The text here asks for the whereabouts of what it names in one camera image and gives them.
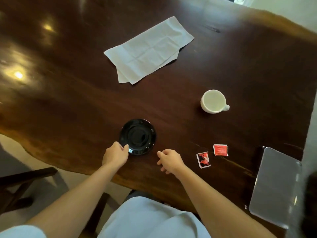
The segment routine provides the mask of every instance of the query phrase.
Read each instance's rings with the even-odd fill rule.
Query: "white ceramic mug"
[[[230,106],[226,104],[226,98],[218,90],[208,90],[201,97],[200,105],[202,109],[210,114],[216,114],[221,111],[229,110]]]

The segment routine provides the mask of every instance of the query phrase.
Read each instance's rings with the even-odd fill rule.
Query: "black plate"
[[[133,119],[126,123],[120,133],[119,143],[129,145],[129,153],[144,155],[153,148],[156,132],[152,124],[145,119]]]

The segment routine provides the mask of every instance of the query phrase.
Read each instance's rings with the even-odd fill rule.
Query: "sleeve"
[[[46,238],[46,235],[35,226],[22,225],[0,232],[0,238]]]

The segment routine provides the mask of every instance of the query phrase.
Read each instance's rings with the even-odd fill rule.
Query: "person's left hand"
[[[113,145],[106,149],[102,159],[102,165],[111,165],[119,169],[128,160],[129,145],[123,148],[119,142],[114,142]]]

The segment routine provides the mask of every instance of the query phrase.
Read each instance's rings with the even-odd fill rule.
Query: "wooden table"
[[[172,64],[118,84],[103,52],[171,16],[195,39]],[[225,0],[0,0],[0,132],[39,160],[91,174],[123,124],[143,118],[157,131],[154,149],[129,157],[115,183],[194,211],[180,182],[156,165],[156,152],[171,148],[244,209],[258,147],[302,157],[316,40],[287,19]],[[200,108],[208,89],[224,93],[228,112]],[[227,144],[229,156],[213,156],[215,143]],[[210,168],[198,166],[203,151]]]

